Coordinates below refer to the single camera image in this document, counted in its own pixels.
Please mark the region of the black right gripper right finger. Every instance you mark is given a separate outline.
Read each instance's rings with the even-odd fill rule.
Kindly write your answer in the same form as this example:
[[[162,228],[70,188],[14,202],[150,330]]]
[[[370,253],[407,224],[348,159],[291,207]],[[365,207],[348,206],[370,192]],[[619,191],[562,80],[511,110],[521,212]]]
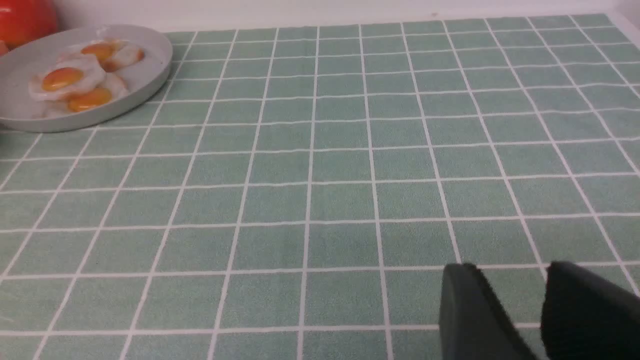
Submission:
[[[574,263],[551,262],[541,338],[551,360],[637,360],[640,300]]]

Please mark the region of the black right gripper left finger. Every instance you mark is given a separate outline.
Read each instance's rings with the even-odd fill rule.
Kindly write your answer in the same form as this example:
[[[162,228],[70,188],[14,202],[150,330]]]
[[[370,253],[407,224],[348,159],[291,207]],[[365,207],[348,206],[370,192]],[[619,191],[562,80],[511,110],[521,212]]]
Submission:
[[[444,360],[537,360],[489,281],[471,263],[447,264],[439,301]]]

